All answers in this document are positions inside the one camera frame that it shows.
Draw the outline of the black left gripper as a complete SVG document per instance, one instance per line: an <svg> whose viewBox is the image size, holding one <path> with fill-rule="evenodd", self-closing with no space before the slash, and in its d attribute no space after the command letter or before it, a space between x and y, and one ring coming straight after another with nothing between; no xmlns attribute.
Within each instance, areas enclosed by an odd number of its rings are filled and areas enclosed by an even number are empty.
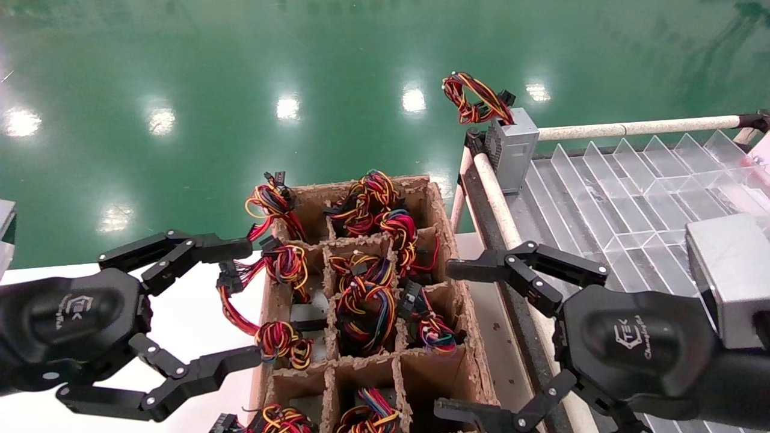
<svg viewBox="0 0 770 433"><path fill-rule="evenodd" d="M217 352L184 364L146 337L152 318L146 294L162 294L198 263L252 253L247 238L169 230L102 253L98 264L104 271L93 275L3 285L2 395L72 383L56 398L74 413L162 422L190 398L219 391L229 373L261 364L259 348ZM146 265L142 283L127 274ZM165 381L146 393L75 385L104 381L135 356Z"/></svg>

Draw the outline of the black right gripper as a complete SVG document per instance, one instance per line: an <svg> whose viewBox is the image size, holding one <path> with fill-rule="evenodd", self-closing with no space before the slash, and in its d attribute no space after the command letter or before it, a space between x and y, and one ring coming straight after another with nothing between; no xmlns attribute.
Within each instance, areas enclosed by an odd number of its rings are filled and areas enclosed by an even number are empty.
<svg viewBox="0 0 770 433"><path fill-rule="evenodd" d="M542 274L583 289L564 302ZM558 318L556 357L574 370L597 411L628 407L661 419L768 430L768 352L726 348L699 299L605 289L605 264L534 242L449 259L446 276L506 283L544 317ZM435 400L433 412L479 432L534 432L576 387L575 375L563 370L519 412L447 398Z"/></svg>

